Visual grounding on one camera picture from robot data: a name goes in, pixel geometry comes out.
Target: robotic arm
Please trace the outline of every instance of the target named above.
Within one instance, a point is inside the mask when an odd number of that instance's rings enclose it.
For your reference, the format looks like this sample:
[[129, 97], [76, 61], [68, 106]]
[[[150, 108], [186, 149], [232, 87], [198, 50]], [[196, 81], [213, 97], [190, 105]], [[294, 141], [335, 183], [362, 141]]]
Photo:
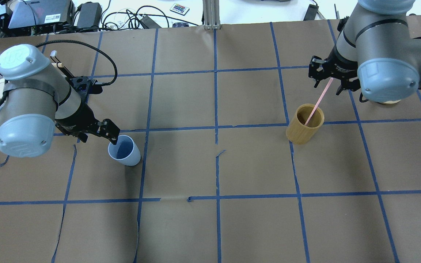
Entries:
[[87, 93], [101, 92], [101, 87], [95, 91], [95, 80], [63, 77], [27, 44], [0, 55], [0, 74], [7, 81], [0, 101], [0, 151], [16, 157], [42, 155], [51, 146], [55, 126], [83, 142], [91, 133], [116, 144], [120, 129], [109, 119], [97, 120], [85, 102]]
[[358, 0], [326, 60], [313, 56], [308, 76], [333, 77], [343, 90], [361, 89], [362, 97], [387, 102], [401, 100], [421, 89], [421, 37], [409, 37], [406, 12], [415, 0]]

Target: brown cup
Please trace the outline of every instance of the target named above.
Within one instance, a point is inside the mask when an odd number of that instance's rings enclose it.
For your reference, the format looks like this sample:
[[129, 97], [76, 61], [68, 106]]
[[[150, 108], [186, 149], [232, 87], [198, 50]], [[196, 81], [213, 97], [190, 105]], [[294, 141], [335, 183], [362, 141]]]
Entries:
[[317, 132], [319, 127], [324, 123], [324, 113], [318, 107], [308, 122], [304, 125], [311, 112], [313, 111], [313, 104], [303, 104], [295, 112], [294, 117], [290, 120], [289, 126], [285, 131], [287, 138], [295, 144], [305, 144]]

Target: sticker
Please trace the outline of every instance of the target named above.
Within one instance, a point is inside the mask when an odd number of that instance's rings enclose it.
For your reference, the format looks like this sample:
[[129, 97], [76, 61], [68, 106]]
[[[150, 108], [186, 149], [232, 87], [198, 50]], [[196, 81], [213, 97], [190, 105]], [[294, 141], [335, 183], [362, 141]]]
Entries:
[[52, 22], [59, 22], [60, 18], [61, 18], [61, 14], [47, 15], [45, 17], [45, 24], [46, 23], [52, 23]]

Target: black phone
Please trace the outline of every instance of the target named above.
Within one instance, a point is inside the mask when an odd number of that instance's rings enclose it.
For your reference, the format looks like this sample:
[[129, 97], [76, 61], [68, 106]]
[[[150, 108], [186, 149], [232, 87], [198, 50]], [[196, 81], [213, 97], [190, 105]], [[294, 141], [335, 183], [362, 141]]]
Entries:
[[309, 5], [306, 14], [304, 15], [303, 21], [314, 20], [318, 14], [319, 7], [317, 5]]

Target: pink straw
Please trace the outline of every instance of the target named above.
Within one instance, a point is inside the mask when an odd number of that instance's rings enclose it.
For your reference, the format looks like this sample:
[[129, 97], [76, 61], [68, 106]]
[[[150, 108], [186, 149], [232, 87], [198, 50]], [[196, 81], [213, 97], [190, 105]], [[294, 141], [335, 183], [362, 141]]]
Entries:
[[329, 79], [329, 82], [327, 83], [326, 87], [324, 88], [323, 93], [321, 94], [321, 97], [319, 97], [318, 102], [316, 103], [316, 105], [314, 105], [313, 111], [311, 112], [310, 116], [309, 116], [309, 117], [308, 117], [308, 119], [306, 120], [306, 122], [305, 122], [305, 124], [304, 124], [305, 126], [307, 126], [307, 125], [308, 125], [308, 122], [311, 120], [311, 117], [313, 117], [314, 112], [316, 111], [316, 109], [318, 108], [319, 104], [321, 103], [321, 100], [323, 99], [324, 94], [326, 94], [326, 91], [327, 91], [327, 89], [329, 88], [329, 86], [331, 85], [331, 83], [332, 83], [332, 81], [333, 81], [333, 80], [334, 80], [333, 78], [330, 78], [330, 79]]

